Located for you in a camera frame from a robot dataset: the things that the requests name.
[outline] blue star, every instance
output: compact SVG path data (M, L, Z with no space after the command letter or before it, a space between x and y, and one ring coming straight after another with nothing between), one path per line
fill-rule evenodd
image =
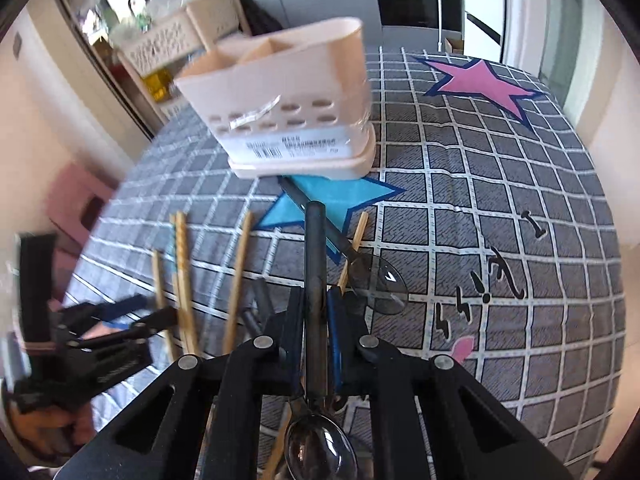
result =
M311 200L324 203L327 218L345 235L349 230L351 215L355 211L406 191L368 177L360 180L329 180L322 176L298 175L291 178ZM254 229L267 230L304 224L304 213L288 195L283 193ZM329 241L327 241L327 253L336 264L340 263L341 255Z

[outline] cardboard box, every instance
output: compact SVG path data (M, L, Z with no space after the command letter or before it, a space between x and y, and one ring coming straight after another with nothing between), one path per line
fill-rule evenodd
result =
M465 40L453 40L451 38L445 38L444 50L446 50L450 54L464 54Z

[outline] barcode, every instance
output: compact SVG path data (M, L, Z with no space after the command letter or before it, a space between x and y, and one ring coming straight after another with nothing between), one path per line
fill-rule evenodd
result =
M254 148L254 155L257 158L282 158L278 148Z
M284 147L288 150L303 150L305 148L325 148L335 146L335 139L300 140L299 137L293 139L286 137L282 139Z

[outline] chopstick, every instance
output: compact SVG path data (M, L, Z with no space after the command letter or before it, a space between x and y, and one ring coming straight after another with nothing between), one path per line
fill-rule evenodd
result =
M369 213L363 211L360 213L360 219L358 220L358 226L356 227L356 232L353 235L353 242L351 242L351 247L354 250L358 250L360 248L360 243L362 242L362 237L364 236L364 229L367 228L367 221L369 220ZM344 263L344 267L342 268L342 272L340 273L340 279L338 280L338 286L340 290L344 294L344 289L347 285L348 279L348 271L349 271L349 262Z
M160 310L166 306L164 300L164 290L162 290L162 267L160 264L160 253L157 249L154 249L152 255L152 266L154 272L154 289L156 291L156 308ZM174 344L174 336L169 329L162 330L162 337L164 337L164 346L166 347L166 354L169 357L170 363L173 363L178 358L178 349Z
M242 234L240 235L238 248L236 249L236 270L231 285L228 309L226 310L225 336L222 340L223 354L231 354L236 346L236 326L238 323L238 303L240 301L240 287L242 285L242 270L244 269L246 248L249 244L249 234L251 234L251 224L252 213L250 210L247 210L244 221L242 222Z
M175 214L175 260L177 264L178 285L178 323L180 337L185 345L186 353L199 356L198 336L193 319L191 304L191 263L189 261L189 247L187 244L187 222L183 211Z
M273 447L271 448L271 454L269 455L269 459L267 460L267 463L264 465L264 469L262 470L262 476L260 477L260 480L273 480L274 476L277 473L276 469L278 468L282 453L284 452L284 436L287 433L289 421L291 420L291 409L288 403L285 404L284 409L286 410L287 414L285 415L285 418L280 425L276 440L273 443Z

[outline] gray checkered bedspread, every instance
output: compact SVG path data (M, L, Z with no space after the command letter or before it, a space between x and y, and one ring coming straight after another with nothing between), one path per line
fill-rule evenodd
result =
M548 92L526 73L493 67L505 80ZM532 132L479 98L423 96L442 74L404 51L367 54L367 70L378 141L370 176L406 192L367 207L363 245L401 271L411 301L394 317L366 312L371 331L421 357L473 336L465 367L579 478L611 413L625 319L616 232L589 154L553 100L521 101ZM248 209L259 218L279 194L272 178L236 178L207 127L185 110L105 208L68 301L151 294L151 250L167 247L169 214L186 210L200 344L219 355L242 218ZM289 286L301 284L302 233L252 233L245 279L264 276L279 310ZM508 280L497 279L492 248L508 264L515 290L527 291L522 300ZM327 264L335 283L339 267ZM486 284L488 303L471 271ZM457 286L468 312L456 307ZM243 290L242 304L250 304L251 288ZM447 325L448 337L436 318ZM166 367L155 339L154 366L95 399L98 427ZM259 465L270 453L282 409L283 399L264 399ZM370 446L367 400L351 399L342 423Z

